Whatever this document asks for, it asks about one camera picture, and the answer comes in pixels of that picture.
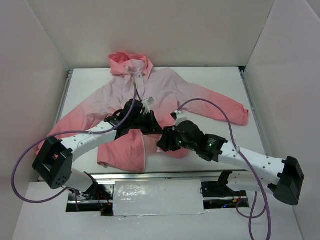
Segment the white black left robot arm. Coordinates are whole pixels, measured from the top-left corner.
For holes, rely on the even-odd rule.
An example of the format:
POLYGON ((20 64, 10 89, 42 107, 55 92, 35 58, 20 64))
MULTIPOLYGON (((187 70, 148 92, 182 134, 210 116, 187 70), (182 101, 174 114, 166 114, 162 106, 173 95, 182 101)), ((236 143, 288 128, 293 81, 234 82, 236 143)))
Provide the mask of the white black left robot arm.
POLYGON ((145 135, 162 134, 154 112, 150 109, 154 99, 143 101, 131 99, 124 109, 116 111, 97 126, 63 139, 54 136, 46 139, 33 162, 33 169, 55 190, 69 187, 79 190, 81 195, 91 200, 98 194, 96 180, 85 172, 72 167, 73 162, 87 152, 138 129, 145 135))

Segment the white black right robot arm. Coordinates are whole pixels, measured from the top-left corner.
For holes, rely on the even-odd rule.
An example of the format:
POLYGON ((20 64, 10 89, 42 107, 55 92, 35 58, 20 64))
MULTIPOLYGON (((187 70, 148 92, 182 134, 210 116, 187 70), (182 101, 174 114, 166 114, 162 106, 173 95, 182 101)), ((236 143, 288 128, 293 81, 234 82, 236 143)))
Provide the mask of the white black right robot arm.
POLYGON ((296 206, 299 203, 305 176, 299 161, 292 156, 274 158, 235 147, 223 137, 203 133, 189 120, 178 126, 165 127, 156 145, 164 152, 187 149, 207 162, 232 165, 253 175, 236 176, 228 172, 228 177, 217 184, 218 192, 223 196, 233 191, 265 191, 284 204, 296 206))

